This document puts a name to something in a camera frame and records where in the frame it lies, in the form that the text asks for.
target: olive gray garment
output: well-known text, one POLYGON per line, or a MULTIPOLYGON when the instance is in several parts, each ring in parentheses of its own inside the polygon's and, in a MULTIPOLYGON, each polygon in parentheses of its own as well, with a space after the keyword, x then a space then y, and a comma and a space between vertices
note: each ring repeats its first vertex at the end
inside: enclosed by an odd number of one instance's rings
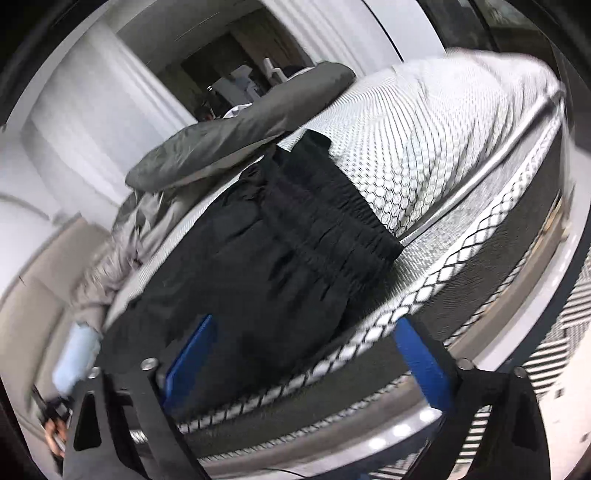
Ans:
POLYGON ((350 68, 321 63, 274 87, 236 117, 191 125, 150 151, 128 173, 125 183, 134 192, 74 292, 74 321, 101 332, 106 311, 129 275, 154 255, 220 176, 260 146, 297 130, 354 80, 350 68))

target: honeycomb pattern fabric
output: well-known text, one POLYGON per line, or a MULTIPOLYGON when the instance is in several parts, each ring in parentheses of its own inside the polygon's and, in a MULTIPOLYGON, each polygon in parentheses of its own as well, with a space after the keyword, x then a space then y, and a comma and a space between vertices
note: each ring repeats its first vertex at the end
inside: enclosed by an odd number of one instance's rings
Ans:
POLYGON ((452 51, 365 77, 279 146, 308 128, 329 137, 335 163, 400 236, 557 88, 534 58, 452 51))

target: metal bolt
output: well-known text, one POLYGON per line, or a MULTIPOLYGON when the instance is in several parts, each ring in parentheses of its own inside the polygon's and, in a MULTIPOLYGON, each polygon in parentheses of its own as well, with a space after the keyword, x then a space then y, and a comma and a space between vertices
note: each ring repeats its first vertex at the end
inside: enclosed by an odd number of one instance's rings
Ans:
POLYGON ((472 360, 468 360, 467 358, 460 358, 456 363, 460 370, 472 370, 474 368, 472 360))
POLYGON ((519 378, 526 378, 527 377, 527 372, 525 371, 525 368, 523 368, 523 367, 515 367, 513 369, 513 373, 515 375, 517 375, 519 378))
POLYGON ((88 378, 96 378, 100 374, 100 367, 92 367, 88 372, 88 378))
POLYGON ((147 372, 158 366, 158 360, 155 358, 147 358, 140 366, 144 372, 147 372))

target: light blue fabric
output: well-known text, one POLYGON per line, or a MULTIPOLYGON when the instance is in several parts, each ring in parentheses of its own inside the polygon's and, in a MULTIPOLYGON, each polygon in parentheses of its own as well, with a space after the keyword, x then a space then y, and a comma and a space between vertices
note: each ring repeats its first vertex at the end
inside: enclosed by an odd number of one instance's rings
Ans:
POLYGON ((100 349, 100 334, 86 324, 74 323, 60 359, 53 369, 53 384, 57 391, 68 396, 78 380, 93 366, 100 349))

